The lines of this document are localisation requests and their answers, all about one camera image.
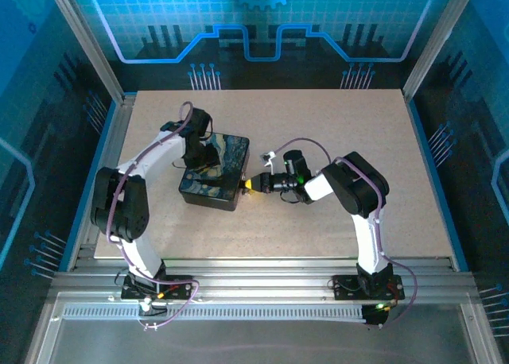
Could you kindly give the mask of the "starry night painted box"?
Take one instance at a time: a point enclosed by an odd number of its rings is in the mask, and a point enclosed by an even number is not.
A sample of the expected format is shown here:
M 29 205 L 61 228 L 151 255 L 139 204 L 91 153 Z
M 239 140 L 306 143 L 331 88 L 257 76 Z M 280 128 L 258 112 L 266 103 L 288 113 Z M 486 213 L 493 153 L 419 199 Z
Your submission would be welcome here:
M 204 145 L 215 161 L 184 171 L 178 190 L 188 204 L 222 211 L 236 209 L 250 156 L 250 139 L 213 134 Z

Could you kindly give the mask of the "black connector block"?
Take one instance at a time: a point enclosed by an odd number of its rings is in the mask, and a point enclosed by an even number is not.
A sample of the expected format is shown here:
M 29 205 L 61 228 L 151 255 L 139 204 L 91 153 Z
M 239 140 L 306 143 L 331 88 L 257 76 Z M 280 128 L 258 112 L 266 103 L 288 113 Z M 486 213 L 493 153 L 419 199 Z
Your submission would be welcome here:
M 362 306 L 362 318 L 368 326 L 384 325 L 389 318 L 391 307 L 384 304 L 369 304 Z

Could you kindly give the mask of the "aluminium side frame rail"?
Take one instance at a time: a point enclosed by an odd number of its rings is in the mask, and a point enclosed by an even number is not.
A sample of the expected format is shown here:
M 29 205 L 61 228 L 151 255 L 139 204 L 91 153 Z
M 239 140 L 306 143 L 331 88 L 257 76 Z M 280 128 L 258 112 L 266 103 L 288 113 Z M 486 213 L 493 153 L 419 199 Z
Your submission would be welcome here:
M 137 92 L 128 92 L 122 104 L 112 103 L 107 113 L 103 131 L 92 159 L 91 167 L 87 175 L 82 196 L 76 215 L 72 223 L 63 257 L 61 258 L 59 271 L 71 271 L 79 255 L 80 247 L 87 241 L 89 235 L 98 236 L 97 228 L 91 223 L 91 202 L 95 186 L 97 171 L 103 166 L 116 167 L 122 147 L 125 141 L 126 132 L 130 117 L 134 109 Z

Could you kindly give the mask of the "aluminium front frame rail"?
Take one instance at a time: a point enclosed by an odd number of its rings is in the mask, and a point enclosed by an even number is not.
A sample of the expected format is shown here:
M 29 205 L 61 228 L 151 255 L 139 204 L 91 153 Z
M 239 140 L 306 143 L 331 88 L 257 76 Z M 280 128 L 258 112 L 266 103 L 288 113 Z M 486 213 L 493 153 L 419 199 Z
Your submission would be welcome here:
M 169 274 L 199 281 L 198 298 L 227 304 L 332 303 L 328 280 L 357 272 L 354 260 L 339 258 L 169 259 L 165 264 Z M 404 304 L 480 302 L 473 275 L 457 272 L 448 258 L 416 258 L 403 265 L 394 273 L 402 278 Z M 72 271 L 56 273 L 51 290 L 113 296 L 119 292 L 114 278 L 122 267 L 119 259 L 80 259 Z

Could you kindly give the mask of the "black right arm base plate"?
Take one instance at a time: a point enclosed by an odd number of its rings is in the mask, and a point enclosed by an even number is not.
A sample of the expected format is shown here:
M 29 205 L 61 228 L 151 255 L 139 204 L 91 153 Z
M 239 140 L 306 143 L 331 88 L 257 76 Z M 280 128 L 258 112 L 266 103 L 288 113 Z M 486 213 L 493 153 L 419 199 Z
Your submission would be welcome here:
M 368 296 L 361 288 L 356 275 L 335 275 L 327 287 L 333 291 L 335 300 L 404 300 L 406 298 L 400 276 L 394 275 L 387 287 L 375 296 Z

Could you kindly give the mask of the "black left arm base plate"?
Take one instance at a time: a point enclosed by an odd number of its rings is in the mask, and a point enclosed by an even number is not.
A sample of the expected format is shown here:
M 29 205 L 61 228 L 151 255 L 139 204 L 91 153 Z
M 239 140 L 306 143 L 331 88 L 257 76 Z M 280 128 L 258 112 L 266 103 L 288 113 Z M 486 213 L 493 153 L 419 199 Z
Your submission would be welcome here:
M 191 276 L 178 278 L 175 276 L 164 277 L 167 281 L 186 281 L 184 284 L 165 285 L 136 277 L 128 273 L 121 285 L 122 300 L 144 300 L 149 297 L 151 300 L 187 300 L 193 290 L 190 280 Z

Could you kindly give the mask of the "aluminium corner post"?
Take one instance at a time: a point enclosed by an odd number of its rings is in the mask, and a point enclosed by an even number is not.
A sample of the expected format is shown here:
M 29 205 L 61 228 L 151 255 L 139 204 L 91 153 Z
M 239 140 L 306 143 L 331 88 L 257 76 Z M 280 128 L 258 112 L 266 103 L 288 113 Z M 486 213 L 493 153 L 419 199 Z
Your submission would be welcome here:
M 403 97 L 407 103 L 415 96 L 469 1 L 449 0 L 402 88 Z
M 108 94 L 122 105 L 125 94 L 76 0 L 54 0 Z

